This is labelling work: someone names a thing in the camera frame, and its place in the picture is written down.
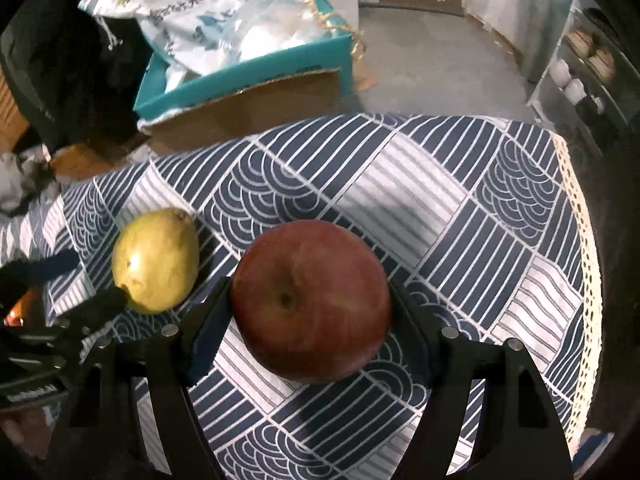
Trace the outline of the teal cardboard box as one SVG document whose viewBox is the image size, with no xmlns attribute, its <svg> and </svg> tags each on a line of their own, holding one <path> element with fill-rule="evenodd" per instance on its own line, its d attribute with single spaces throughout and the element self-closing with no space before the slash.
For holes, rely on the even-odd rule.
<svg viewBox="0 0 640 480">
<path fill-rule="evenodd" d="M 198 76 L 179 84 L 174 90 L 166 89 L 167 63 L 160 56 L 152 55 L 134 101 L 134 112 L 142 119 L 153 120 L 168 110 L 192 107 L 231 96 L 256 84 L 316 70 L 336 70 L 340 95 L 352 93 L 352 33 L 346 28 L 344 18 L 334 12 L 329 0 L 314 0 L 314 3 L 321 14 L 329 18 L 333 27 L 329 36 Z"/>
</svg>

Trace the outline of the clear plastic bag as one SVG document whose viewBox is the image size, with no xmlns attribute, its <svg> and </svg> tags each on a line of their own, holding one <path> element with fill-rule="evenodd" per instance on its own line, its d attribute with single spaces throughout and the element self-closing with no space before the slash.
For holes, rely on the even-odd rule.
<svg viewBox="0 0 640 480">
<path fill-rule="evenodd" d="M 314 0 L 246 0 L 224 25 L 218 47 L 234 64 L 329 36 Z"/>
</svg>

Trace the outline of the red apple right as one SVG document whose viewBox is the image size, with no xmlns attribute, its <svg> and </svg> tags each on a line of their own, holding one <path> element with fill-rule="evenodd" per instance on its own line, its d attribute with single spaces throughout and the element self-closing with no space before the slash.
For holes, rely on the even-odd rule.
<svg viewBox="0 0 640 480">
<path fill-rule="evenodd" d="M 382 263 L 359 236 L 327 221 L 292 221 L 258 236 L 234 271 L 231 300 L 254 359 L 302 384 L 357 373 L 390 331 Z"/>
</svg>

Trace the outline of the brown cardboard box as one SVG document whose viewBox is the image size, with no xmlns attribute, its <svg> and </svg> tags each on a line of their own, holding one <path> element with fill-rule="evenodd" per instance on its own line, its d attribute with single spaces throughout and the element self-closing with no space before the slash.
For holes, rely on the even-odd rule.
<svg viewBox="0 0 640 480">
<path fill-rule="evenodd" d="M 361 90 L 376 85 L 367 66 L 356 65 L 356 91 L 340 95 L 335 70 L 316 70 L 264 82 L 231 96 L 169 112 L 139 130 L 158 154 L 206 148 L 261 133 L 271 128 L 324 115 L 362 112 Z"/>
</svg>

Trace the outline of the white printed plastic bag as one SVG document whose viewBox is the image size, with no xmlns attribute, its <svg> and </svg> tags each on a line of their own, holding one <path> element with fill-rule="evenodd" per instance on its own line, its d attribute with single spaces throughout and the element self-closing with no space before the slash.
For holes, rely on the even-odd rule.
<svg viewBox="0 0 640 480">
<path fill-rule="evenodd" d="M 206 76 L 227 55 L 219 45 L 224 26 L 245 0 L 80 0 L 95 18 L 135 20 L 153 51 L 167 63 Z"/>
</svg>

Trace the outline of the small wooden box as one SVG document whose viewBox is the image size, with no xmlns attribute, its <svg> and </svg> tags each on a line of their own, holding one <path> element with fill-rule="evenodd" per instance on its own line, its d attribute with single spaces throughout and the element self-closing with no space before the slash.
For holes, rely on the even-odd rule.
<svg viewBox="0 0 640 480">
<path fill-rule="evenodd" d="M 86 180 L 125 165 L 126 148 L 77 143 L 52 156 L 50 167 L 57 177 Z"/>
</svg>

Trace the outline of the yellow green pear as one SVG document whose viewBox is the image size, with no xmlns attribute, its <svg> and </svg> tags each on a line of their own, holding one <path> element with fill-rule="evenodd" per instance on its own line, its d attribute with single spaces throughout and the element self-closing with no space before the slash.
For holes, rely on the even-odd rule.
<svg viewBox="0 0 640 480">
<path fill-rule="evenodd" d="M 114 284 L 140 314 L 156 315 L 177 307 L 190 295 L 198 272 L 198 229 L 182 209 L 146 212 L 117 237 L 112 253 Z"/>
</svg>

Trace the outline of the blue white patterned tablecloth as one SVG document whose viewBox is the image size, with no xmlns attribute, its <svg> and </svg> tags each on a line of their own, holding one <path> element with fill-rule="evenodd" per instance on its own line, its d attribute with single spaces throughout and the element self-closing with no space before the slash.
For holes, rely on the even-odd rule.
<svg viewBox="0 0 640 480">
<path fill-rule="evenodd" d="M 194 214 L 201 302 L 250 243 L 285 221 L 344 226 L 422 307 L 474 340 L 524 342 L 576 450 L 601 349 L 591 224 L 564 141 L 526 122 L 352 114 L 115 169 L 1 223 L 1 258 L 72 248 L 47 284 L 53 320 L 111 284 L 119 231 L 144 212 Z M 230 328 L 190 391 L 230 479 L 387 479 L 428 398 L 395 338 L 361 372 L 305 387 L 259 366 Z"/>
</svg>

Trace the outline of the shoe rack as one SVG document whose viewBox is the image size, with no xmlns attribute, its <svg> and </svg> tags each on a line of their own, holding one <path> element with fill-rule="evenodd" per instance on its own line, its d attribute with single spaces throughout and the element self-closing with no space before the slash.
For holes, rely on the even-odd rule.
<svg viewBox="0 0 640 480">
<path fill-rule="evenodd" d="M 639 116 L 639 70 L 594 0 L 572 0 L 529 107 L 537 122 L 597 156 Z"/>
</svg>

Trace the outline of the black hanging coat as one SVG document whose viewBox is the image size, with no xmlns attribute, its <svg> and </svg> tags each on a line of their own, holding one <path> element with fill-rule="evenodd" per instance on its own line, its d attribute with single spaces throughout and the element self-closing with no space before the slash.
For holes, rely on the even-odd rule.
<svg viewBox="0 0 640 480">
<path fill-rule="evenodd" d="M 50 151 L 129 141 L 151 49 L 133 21 L 99 24 L 79 0 L 1 0 L 1 70 Z"/>
</svg>

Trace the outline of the grey crumpled clothes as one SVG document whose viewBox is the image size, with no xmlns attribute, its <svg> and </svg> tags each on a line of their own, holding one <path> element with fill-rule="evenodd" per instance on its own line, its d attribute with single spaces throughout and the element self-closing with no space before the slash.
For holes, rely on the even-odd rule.
<svg viewBox="0 0 640 480">
<path fill-rule="evenodd" d="M 24 214 L 32 202 L 50 203 L 60 194 L 60 182 L 50 166 L 51 155 L 43 145 L 23 153 L 1 154 L 1 215 Z"/>
</svg>

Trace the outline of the orange red tomato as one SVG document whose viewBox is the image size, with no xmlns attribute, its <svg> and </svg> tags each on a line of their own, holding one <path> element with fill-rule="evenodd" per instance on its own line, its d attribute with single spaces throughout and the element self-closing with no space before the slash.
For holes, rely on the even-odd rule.
<svg viewBox="0 0 640 480">
<path fill-rule="evenodd" d="M 4 318 L 5 326 L 36 327 L 44 325 L 42 288 L 32 287 L 14 304 Z"/>
</svg>

